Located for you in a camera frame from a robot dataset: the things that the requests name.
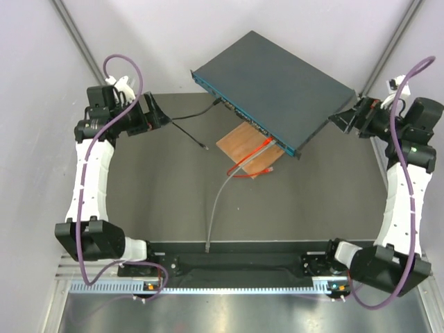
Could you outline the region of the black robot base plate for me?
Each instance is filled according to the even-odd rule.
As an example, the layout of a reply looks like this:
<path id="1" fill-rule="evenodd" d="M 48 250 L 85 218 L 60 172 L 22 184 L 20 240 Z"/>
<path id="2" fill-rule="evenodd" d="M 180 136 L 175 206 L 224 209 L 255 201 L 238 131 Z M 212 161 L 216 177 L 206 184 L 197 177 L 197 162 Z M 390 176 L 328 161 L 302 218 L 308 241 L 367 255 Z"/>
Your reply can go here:
<path id="1" fill-rule="evenodd" d="M 263 276 L 277 272 L 291 277 L 342 276 L 345 267 L 327 253 L 331 241 L 216 241 L 153 242 L 148 260 L 163 266 L 170 280 L 194 280 L 199 273 L 251 272 Z"/>

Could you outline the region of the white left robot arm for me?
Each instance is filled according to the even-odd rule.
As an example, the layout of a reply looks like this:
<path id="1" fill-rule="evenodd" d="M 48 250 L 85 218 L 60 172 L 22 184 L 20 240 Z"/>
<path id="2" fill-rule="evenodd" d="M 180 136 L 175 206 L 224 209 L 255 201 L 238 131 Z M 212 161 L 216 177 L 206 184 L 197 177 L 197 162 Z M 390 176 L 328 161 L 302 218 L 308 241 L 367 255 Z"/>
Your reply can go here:
<path id="1" fill-rule="evenodd" d="M 89 104 L 76 127 L 76 179 L 65 222 L 55 226 L 55 237 L 72 259 L 81 249 L 86 262 L 115 259 L 133 262 L 142 275 L 156 270 L 157 258 L 149 253 L 147 241 L 131 239 L 113 225 L 106 207 L 110 162 L 117 138 L 143 134 L 167 125 L 150 92 L 135 106 L 135 95 L 128 88 L 99 85 L 87 89 Z"/>

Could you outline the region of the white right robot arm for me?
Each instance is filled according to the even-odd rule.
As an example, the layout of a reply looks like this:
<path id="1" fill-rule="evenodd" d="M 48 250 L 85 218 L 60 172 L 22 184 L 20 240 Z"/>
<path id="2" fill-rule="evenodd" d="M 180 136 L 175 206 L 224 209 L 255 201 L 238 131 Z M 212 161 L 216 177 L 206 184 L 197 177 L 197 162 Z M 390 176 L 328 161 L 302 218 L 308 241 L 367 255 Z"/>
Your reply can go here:
<path id="1" fill-rule="evenodd" d="M 442 114 L 441 103 L 420 97 L 404 116 L 395 117 L 404 162 L 392 140 L 389 109 L 381 101 L 363 97 L 353 108 L 330 117 L 345 133 L 356 128 L 361 138 L 378 137 L 388 144 L 388 189 L 382 226 L 373 245 L 331 240 L 323 258 L 329 273 L 347 271 L 353 280 L 387 293 L 400 287 L 400 296 L 429 277 L 432 266 L 421 257 L 419 231 L 425 191 L 436 165 L 436 150 L 429 141 Z"/>

